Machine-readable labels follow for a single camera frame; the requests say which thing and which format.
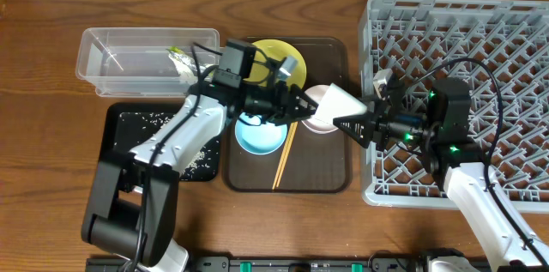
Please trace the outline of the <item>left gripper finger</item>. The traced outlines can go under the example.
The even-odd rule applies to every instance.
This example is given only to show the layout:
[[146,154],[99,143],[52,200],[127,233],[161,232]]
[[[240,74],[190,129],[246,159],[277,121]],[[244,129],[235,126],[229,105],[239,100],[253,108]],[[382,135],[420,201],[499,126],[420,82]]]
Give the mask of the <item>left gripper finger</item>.
[[288,112],[315,112],[318,103],[307,95],[298,85],[293,84],[287,93]]
[[295,123],[310,118],[316,110],[315,107],[305,108],[295,106],[293,108],[287,108],[284,112],[276,113],[271,117],[270,122],[275,125]]

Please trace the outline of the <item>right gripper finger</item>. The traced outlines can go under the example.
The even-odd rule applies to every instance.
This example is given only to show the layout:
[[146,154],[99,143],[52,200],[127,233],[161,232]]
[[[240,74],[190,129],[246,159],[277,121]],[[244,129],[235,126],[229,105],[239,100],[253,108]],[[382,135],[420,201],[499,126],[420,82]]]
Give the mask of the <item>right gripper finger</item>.
[[333,119],[333,125],[342,130],[362,148],[368,148],[372,140],[371,115],[352,115]]
[[372,113],[385,113],[389,108],[389,97],[379,98],[377,94],[362,96],[359,101]]

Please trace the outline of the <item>white green cup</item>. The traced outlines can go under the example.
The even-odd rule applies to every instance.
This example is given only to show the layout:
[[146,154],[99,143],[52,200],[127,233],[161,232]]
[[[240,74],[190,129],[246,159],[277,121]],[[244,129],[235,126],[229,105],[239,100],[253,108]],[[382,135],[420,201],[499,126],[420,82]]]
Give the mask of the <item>white green cup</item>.
[[313,115],[326,124],[332,124],[335,118],[360,115],[367,112],[367,106],[344,89],[332,83]]

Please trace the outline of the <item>light blue bowl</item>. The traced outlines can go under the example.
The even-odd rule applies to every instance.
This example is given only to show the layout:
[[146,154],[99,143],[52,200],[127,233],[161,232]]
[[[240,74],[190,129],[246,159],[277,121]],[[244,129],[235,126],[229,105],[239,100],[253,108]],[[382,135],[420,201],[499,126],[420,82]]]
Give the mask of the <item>light blue bowl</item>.
[[288,127],[270,122],[261,123],[259,116],[242,113],[235,124],[235,137],[241,148],[251,154],[271,154],[287,138]]

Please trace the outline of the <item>green snack wrapper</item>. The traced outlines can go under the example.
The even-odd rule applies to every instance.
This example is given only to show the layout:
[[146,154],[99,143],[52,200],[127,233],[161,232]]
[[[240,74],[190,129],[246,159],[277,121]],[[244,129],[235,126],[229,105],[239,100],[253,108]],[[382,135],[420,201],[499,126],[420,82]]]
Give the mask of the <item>green snack wrapper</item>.
[[188,84],[198,81],[195,59],[183,50],[172,46],[167,49],[168,57],[173,62],[178,73],[179,80]]

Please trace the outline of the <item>pink bowl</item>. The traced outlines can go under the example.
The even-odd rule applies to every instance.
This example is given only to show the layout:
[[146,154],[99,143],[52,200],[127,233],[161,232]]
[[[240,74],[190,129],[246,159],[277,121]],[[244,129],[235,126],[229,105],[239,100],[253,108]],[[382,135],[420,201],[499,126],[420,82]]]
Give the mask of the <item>pink bowl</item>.
[[[328,91],[328,89],[329,89],[328,85],[316,85],[308,88],[305,91],[305,93],[314,101],[316,101],[316,103],[320,103],[323,96]],[[322,135],[328,134],[337,130],[337,128],[332,124],[324,123],[323,121],[318,120],[317,118],[314,118],[314,117],[304,120],[303,124],[308,130],[317,134],[322,134]]]

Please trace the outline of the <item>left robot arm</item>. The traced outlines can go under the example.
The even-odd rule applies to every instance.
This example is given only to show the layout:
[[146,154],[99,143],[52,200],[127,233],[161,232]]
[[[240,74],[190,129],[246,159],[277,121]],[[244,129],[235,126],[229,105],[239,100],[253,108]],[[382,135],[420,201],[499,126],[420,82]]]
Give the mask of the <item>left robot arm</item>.
[[278,74],[291,61],[266,57],[268,74],[249,81],[259,48],[229,39],[218,64],[197,70],[176,115],[140,145],[101,153],[81,226],[90,245],[124,258],[122,271],[182,271],[189,255],[173,239],[178,185],[201,148],[241,114],[261,123],[310,118],[318,104]]

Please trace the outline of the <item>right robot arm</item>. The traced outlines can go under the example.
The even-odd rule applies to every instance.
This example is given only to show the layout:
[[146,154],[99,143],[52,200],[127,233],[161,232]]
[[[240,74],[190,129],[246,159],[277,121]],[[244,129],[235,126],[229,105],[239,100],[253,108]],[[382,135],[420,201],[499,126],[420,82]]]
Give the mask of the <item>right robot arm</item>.
[[432,85],[425,117],[372,112],[334,118],[333,124],[363,147],[389,139],[420,146],[424,168],[466,218],[492,270],[546,271],[548,247],[537,238],[497,181],[490,159],[468,138],[467,83],[444,78]]

